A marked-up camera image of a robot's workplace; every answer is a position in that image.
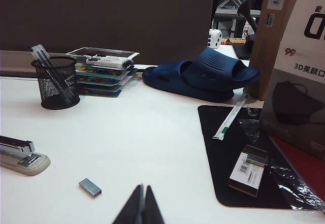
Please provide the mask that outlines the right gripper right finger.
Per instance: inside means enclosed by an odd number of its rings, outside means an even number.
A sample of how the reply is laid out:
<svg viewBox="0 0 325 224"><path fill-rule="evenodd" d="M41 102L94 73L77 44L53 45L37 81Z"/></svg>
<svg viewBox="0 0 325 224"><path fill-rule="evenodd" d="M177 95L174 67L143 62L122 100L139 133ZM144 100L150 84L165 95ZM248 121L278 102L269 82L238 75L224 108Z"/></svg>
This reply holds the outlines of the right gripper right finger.
<svg viewBox="0 0 325 224"><path fill-rule="evenodd" d="M165 223L150 185L148 185L146 188L144 207L142 210L142 223L145 224Z"/></svg>

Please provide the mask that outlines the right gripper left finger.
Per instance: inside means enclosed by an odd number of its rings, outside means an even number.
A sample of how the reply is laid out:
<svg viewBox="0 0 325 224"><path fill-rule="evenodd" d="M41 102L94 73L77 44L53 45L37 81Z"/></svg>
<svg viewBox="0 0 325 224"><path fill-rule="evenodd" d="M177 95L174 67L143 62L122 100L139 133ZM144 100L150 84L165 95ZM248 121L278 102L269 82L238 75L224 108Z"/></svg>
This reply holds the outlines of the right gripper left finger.
<svg viewBox="0 0 325 224"><path fill-rule="evenodd" d="M144 207L144 186L139 184L136 186L127 202L113 221L118 223L142 223L142 211Z"/></svg>

